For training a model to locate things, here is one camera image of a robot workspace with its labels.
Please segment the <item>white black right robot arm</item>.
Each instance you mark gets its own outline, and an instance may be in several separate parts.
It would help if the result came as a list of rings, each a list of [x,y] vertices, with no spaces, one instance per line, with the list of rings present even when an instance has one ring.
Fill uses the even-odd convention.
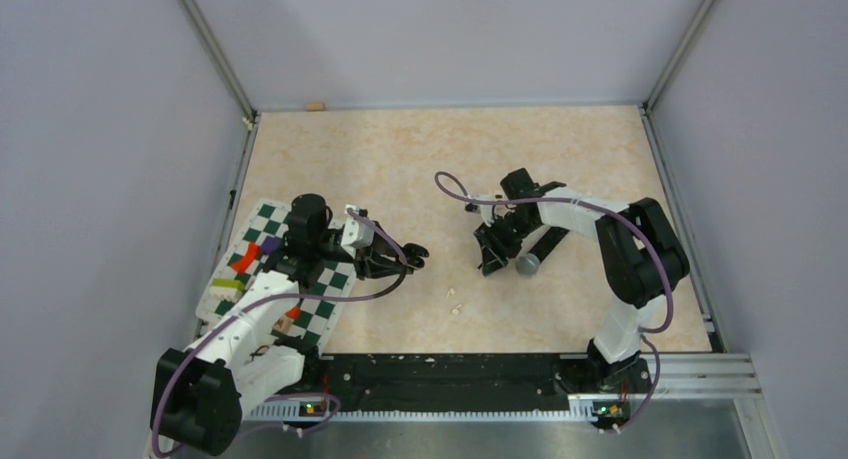
[[[471,194],[446,171],[436,172],[434,182],[481,216],[474,237],[485,276],[514,264],[520,275],[532,277],[570,234],[597,243],[614,299],[587,346],[586,376],[594,388],[614,390],[638,360],[644,335],[670,327],[673,292],[690,263],[656,200],[605,200],[562,182],[540,184],[524,168],[501,180],[499,195]]]

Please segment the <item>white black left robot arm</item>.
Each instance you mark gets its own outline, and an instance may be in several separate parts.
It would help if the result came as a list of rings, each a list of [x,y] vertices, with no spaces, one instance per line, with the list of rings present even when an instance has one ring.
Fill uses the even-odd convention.
[[[326,261],[353,265],[359,280],[392,278],[386,288],[360,296],[331,296],[331,303],[369,302],[385,297],[422,268],[428,251],[400,245],[367,210],[346,208],[344,225],[332,225],[324,198],[302,194],[285,218],[281,245],[268,258],[234,305],[201,337],[182,349],[169,349],[156,366],[150,416],[151,452],[171,456],[187,446],[211,455],[226,451],[237,437],[245,414],[291,386],[308,392],[319,383],[320,365],[289,345],[256,352],[273,325],[303,300]]]

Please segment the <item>black earbud charging case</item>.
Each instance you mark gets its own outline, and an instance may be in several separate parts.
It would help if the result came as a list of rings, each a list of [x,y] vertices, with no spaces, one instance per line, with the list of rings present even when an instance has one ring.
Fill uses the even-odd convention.
[[[429,257],[427,248],[414,243],[406,244],[404,253],[408,266],[415,270],[422,269],[425,266],[425,260]]]

